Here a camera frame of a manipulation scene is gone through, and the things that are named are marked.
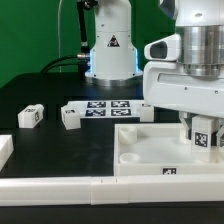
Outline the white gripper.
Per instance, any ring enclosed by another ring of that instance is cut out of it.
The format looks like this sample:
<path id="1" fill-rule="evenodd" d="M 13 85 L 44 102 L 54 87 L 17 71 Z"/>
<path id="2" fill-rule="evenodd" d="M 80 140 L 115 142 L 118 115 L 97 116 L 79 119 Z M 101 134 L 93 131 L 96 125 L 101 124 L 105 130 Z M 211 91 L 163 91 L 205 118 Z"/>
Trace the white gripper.
<path id="1" fill-rule="evenodd" d="M 143 74 L 143 97 L 149 105 L 182 111 L 179 119 L 188 140 L 191 139 L 193 113 L 220 118 L 216 141 L 217 147 L 222 147 L 224 67 L 218 78 L 193 77 L 184 73 L 182 64 L 148 62 Z"/>

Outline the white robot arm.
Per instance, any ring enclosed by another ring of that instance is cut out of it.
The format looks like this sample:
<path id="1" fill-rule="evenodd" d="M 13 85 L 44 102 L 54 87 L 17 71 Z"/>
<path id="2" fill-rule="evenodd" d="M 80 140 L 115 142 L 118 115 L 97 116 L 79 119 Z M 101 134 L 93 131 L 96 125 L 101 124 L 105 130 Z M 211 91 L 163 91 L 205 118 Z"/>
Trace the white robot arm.
<path id="1" fill-rule="evenodd" d="M 123 85 L 143 76 L 143 97 L 155 107 L 176 110 L 192 143 L 221 144 L 224 136 L 224 0 L 158 0 L 175 21 L 175 33 L 147 44 L 139 72 L 131 42 L 128 0 L 80 0 L 95 10 L 96 42 L 86 79 Z"/>

